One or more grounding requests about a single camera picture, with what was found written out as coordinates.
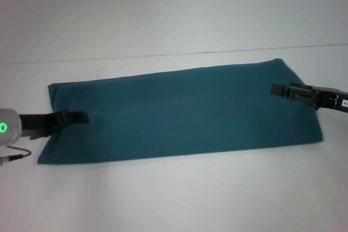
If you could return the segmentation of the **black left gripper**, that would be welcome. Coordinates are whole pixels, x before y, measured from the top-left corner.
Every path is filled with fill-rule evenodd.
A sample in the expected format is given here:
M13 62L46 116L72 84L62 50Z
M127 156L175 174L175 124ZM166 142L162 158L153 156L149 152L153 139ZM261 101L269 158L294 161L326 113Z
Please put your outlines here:
M60 111L50 114L22 114L21 137L49 137L67 124L86 124L89 117L84 111Z

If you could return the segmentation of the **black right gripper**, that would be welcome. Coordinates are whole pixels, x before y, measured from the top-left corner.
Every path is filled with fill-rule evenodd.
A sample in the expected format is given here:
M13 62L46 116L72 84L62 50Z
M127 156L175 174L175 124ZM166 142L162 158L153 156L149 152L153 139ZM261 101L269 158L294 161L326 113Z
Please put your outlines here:
M325 108L347 113L347 92L338 89L299 84L290 86L273 84L271 94L311 105L315 110Z

